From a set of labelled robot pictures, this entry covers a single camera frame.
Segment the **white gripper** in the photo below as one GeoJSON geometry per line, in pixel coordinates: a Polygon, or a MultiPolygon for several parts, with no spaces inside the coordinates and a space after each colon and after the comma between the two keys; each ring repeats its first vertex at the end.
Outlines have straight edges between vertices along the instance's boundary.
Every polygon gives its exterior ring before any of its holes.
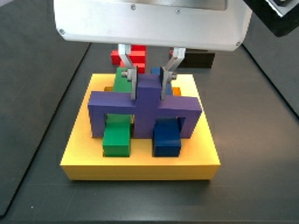
{"type": "Polygon", "coordinates": [[[136,98],[137,70],[128,55],[131,45],[167,46],[172,57],[163,67],[162,100],[176,79],[184,48],[232,51],[247,35],[251,9],[243,0],[53,0],[56,30],[68,41],[113,43],[125,65],[121,75],[136,98]]]}

